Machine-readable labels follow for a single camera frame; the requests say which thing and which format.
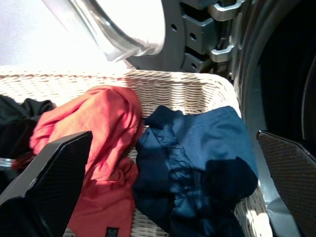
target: wicker basket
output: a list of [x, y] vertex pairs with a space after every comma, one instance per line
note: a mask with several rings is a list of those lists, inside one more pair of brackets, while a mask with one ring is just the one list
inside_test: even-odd
[[[209, 74], [126, 70], [119, 74], [72, 72], [0, 72], [0, 94], [17, 102], [26, 98], [51, 100], [60, 106], [89, 88], [109, 84], [132, 88], [142, 103], [144, 117], [158, 105], [185, 114], [202, 113], [230, 105], [240, 114], [233, 86], [224, 78]], [[135, 160], [136, 151], [130, 153]], [[246, 237], [271, 237], [272, 231], [260, 187], [235, 209]], [[133, 219], [133, 237], [162, 237], [167, 233], [138, 210]]]

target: metal hinge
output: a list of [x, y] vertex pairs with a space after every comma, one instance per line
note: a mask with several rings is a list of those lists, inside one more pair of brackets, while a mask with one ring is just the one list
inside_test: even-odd
[[233, 21], [232, 32], [229, 38], [229, 45], [223, 49], [213, 49], [210, 50], [209, 56], [213, 62], [226, 62], [228, 61], [233, 54], [233, 49], [236, 45], [236, 37], [239, 33], [240, 28], [240, 19], [238, 19], [238, 14], [241, 11], [242, 5], [247, 0], [236, 0], [236, 3], [230, 6], [221, 6], [218, 3], [215, 3], [208, 7], [208, 13], [216, 21]]

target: black cloth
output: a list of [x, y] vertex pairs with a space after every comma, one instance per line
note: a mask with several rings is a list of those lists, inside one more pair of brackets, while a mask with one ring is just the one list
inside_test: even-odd
[[184, 116], [160, 106], [136, 149], [136, 207], [171, 237], [242, 237], [236, 204], [257, 187], [243, 121], [232, 107]]
[[0, 157], [16, 159], [30, 149], [30, 137], [37, 122], [31, 119], [0, 124]]
[[41, 114], [53, 109], [49, 100], [26, 99], [22, 104], [0, 95], [0, 157], [15, 159], [31, 149], [30, 137]]
[[39, 102], [26, 99], [22, 104], [18, 104], [10, 97], [0, 95], [0, 124], [19, 119], [38, 121], [41, 114], [52, 109], [53, 104], [49, 100]]

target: black plastic panel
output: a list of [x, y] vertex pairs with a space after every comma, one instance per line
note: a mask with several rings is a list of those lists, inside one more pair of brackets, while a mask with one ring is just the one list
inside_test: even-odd
[[301, 144], [259, 131], [258, 141], [285, 205], [307, 237], [316, 236], [316, 159]]
[[47, 144], [0, 195], [0, 236], [61, 237], [81, 192], [91, 132]]

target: clothing label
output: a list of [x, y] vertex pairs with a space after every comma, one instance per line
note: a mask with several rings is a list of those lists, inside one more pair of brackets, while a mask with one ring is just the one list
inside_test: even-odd
[[118, 235], [119, 235], [118, 228], [107, 227], [107, 232], [105, 234], [105, 237], [118, 237]]

